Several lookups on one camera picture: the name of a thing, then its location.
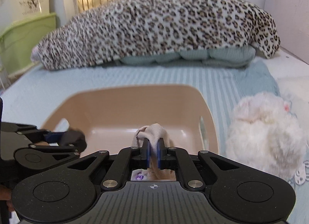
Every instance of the striped bed sheet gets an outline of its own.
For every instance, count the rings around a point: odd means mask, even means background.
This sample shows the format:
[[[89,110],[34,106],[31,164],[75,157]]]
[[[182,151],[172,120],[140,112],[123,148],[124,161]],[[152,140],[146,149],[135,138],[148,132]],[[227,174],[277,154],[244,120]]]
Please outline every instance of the striped bed sheet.
[[[225,155],[230,115],[238,101],[261,91],[279,95],[277,83],[262,61],[253,62],[241,70],[205,67],[189,61],[160,66],[98,66],[54,72],[37,66],[1,95],[2,120],[41,127],[64,100],[77,92],[171,83],[187,84],[201,92],[214,118],[221,155]]]

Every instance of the white fur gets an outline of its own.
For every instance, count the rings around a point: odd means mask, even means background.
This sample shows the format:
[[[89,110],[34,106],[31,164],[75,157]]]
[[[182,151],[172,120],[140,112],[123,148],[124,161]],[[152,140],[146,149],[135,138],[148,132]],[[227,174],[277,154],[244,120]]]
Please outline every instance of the white fur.
[[[272,93],[243,98],[234,108],[227,158],[288,180],[302,164],[306,135],[290,104]]]

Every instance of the beige cloth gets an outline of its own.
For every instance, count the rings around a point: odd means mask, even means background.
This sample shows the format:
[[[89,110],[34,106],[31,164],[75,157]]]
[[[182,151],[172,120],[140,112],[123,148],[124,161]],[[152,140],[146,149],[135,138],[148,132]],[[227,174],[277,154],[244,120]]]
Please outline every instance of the beige cloth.
[[[149,139],[151,146],[150,168],[147,170],[139,169],[133,171],[131,180],[175,180],[175,173],[172,170],[160,170],[158,168],[158,140],[163,138],[166,147],[170,147],[172,144],[166,130],[159,124],[143,126],[136,131],[132,145],[141,147],[145,138]]]

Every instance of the stacked storage bins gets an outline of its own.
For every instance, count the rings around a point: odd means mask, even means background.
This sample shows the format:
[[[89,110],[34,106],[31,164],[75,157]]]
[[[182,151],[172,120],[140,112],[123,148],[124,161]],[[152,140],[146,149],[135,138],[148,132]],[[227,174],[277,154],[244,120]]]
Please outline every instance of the stacked storage bins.
[[[32,48],[56,28],[49,0],[0,0],[0,58],[9,76],[32,66]]]

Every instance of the human hand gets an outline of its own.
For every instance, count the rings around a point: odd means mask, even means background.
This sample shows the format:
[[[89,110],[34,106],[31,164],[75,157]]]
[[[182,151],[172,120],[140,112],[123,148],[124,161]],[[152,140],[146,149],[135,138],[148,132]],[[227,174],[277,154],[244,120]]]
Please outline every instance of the human hand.
[[[5,200],[7,202],[7,207],[10,212],[14,211],[12,200],[11,200],[12,190],[0,185],[0,200]]]

